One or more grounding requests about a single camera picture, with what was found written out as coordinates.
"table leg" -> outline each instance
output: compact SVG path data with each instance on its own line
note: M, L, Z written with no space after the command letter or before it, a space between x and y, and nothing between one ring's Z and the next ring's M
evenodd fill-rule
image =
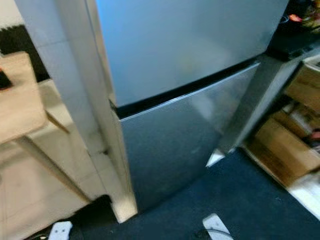
M90 203L90 198L44 151L42 151L29 137L22 136L14 140L19 146L31 154L42 166L54 175L67 188L77 194L83 201Z
M53 123L56 127L60 128L62 131L64 131L65 133L69 134L69 130L63 126L54 116L52 116L48 111L45 111L46 113L46 117L48 118L48 120Z

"stainless steel refrigerator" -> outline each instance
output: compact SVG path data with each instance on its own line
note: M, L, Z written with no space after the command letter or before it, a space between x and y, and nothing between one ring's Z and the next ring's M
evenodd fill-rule
M205 170L287 2L96 0L138 210Z

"cable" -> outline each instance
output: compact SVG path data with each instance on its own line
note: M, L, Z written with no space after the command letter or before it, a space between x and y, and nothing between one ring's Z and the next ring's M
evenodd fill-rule
M218 229L213 229L213 228L206 228L205 230L207 230L208 232L213 232L213 233L218 233L218 234L222 234L225 235L231 239L234 239L229 233L227 233L226 231L221 231Z

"refrigerator door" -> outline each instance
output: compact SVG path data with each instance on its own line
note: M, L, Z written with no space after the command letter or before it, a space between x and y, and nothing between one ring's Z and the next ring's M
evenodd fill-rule
M287 2L96 0L112 101L132 104L261 54Z
M205 170L258 65L120 120L139 211Z

